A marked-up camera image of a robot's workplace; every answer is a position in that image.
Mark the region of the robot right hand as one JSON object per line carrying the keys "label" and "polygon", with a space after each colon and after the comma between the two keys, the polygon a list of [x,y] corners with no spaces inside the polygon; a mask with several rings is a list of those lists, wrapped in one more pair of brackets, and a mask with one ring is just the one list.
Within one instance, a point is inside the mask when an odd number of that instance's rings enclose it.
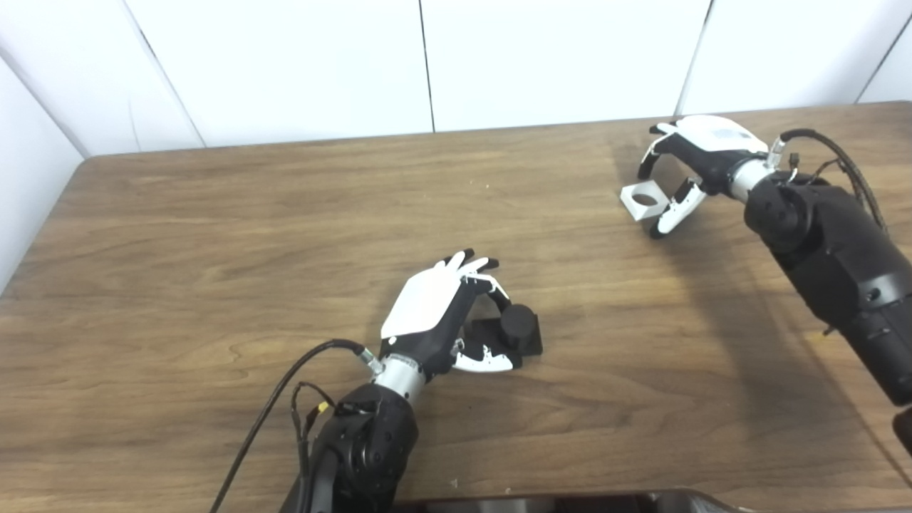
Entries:
{"label": "robot right hand", "polygon": [[649,145],[636,177],[651,178],[659,157],[670,155],[695,173],[687,177],[649,230],[661,239],[693,213],[707,196],[724,195],[747,202],[756,185],[772,173],[768,145],[740,124],[715,115],[690,115],[649,128]]}

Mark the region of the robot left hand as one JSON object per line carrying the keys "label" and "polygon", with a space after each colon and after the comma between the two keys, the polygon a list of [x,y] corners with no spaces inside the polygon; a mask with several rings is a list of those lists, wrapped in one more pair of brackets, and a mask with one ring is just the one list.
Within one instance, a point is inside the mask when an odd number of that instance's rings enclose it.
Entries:
{"label": "robot left hand", "polygon": [[501,373],[541,353],[537,315],[489,275],[497,259],[473,254],[457,252],[406,281],[379,332],[373,384],[414,405],[426,384],[453,369]]}

